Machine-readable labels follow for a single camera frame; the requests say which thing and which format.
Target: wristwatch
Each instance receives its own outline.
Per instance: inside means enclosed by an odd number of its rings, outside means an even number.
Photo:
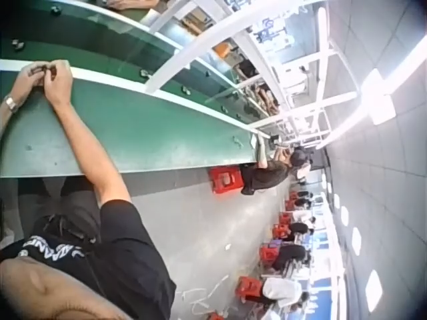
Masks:
[[[5,103],[6,103],[6,105],[9,107],[9,110],[10,110],[12,113],[15,113],[16,111],[18,111],[19,106],[18,106],[18,104],[16,104],[16,102],[14,102],[13,98],[12,98],[10,95],[7,95],[7,96],[5,97],[4,102],[5,102]]]

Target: tiled wall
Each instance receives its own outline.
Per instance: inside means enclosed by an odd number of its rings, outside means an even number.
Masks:
[[[389,76],[426,32],[415,1],[331,0],[329,6],[330,34],[359,84],[375,67]],[[426,294],[426,68],[423,64],[392,95],[395,119],[379,126],[365,119],[328,146],[334,192],[350,212],[349,226],[338,227],[353,255],[363,320],[408,319],[408,311]],[[344,66],[331,59],[326,96],[350,90],[354,86]],[[357,105],[330,107],[332,125]],[[353,227],[362,235],[359,257],[351,249]],[[384,295],[369,314],[365,286],[372,269]]]

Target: red plastic stool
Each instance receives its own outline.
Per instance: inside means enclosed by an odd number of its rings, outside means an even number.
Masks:
[[[287,225],[273,225],[272,234],[273,238],[284,238],[288,235],[288,226]]]
[[[229,183],[224,183],[223,178],[228,176]],[[220,194],[231,190],[243,188],[244,183],[238,166],[215,167],[209,170],[209,178],[213,182],[212,191]]]
[[[285,201],[286,211],[293,211],[295,209],[295,200]]]
[[[280,225],[289,225],[292,220],[292,214],[289,212],[282,212],[279,215],[279,224]]]
[[[260,247],[260,259],[263,264],[273,263],[279,255],[279,247],[270,248],[268,244]]]
[[[296,200],[296,199],[298,199],[298,192],[292,191],[289,194],[289,200]]]
[[[224,317],[218,315],[216,312],[210,313],[206,320],[224,320]]]
[[[234,291],[237,297],[244,298],[247,295],[254,297],[261,296],[262,282],[258,279],[251,277],[240,277],[238,286]]]

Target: concrete floor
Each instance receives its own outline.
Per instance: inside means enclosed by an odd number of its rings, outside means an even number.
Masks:
[[[289,187],[287,179],[252,197],[214,195],[206,169],[131,174],[125,181],[177,284],[172,320],[206,319],[204,313],[230,306],[238,277],[250,274],[258,263],[258,248],[269,239]],[[48,189],[58,183],[55,178],[46,181]],[[16,181],[2,180],[0,192],[7,224],[20,237]],[[245,308],[234,301],[230,315]]]

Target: worker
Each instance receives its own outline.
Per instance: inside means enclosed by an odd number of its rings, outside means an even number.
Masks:
[[[272,264],[272,268],[275,271],[283,273],[286,266],[290,261],[302,262],[304,265],[309,265],[312,260],[312,254],[310,250],[306,250],[303,245],[284,245],[279,249],[279,255]]]
[[[282,241],[295,241],[296,235],[313,235],[314,228],[308,226],[309,221],[306,222],[294,222],[289,225],[290,232],[286,237],[282,238]]]
[[[41,82],[85,177],[66,178],[56,207],[41,178],[19,180],[24,239],[0,251],[2,317],[168,320],[176,286],[120,173],[71,104],[68,61],[21,70],[0,106],[0,133]]]
[[[268,277],[261,287],[260,296],[246,295],[244,301],[262,303],[266,307],[277,303],[280,308],[292,306],[291,309],[295,309],[302,307],[309,298],[310,294],[302,291],[299,282],[286,278]]]
[[[302,151],[286,153],[278,147],[272,160],[267,160],[264,138],[258,135],[258,162],[240,165],[240,173],[244,182],[242,194],[253,195],[255,190],[269,189],[279,185],[292,167],[306,162],[306,154]]]

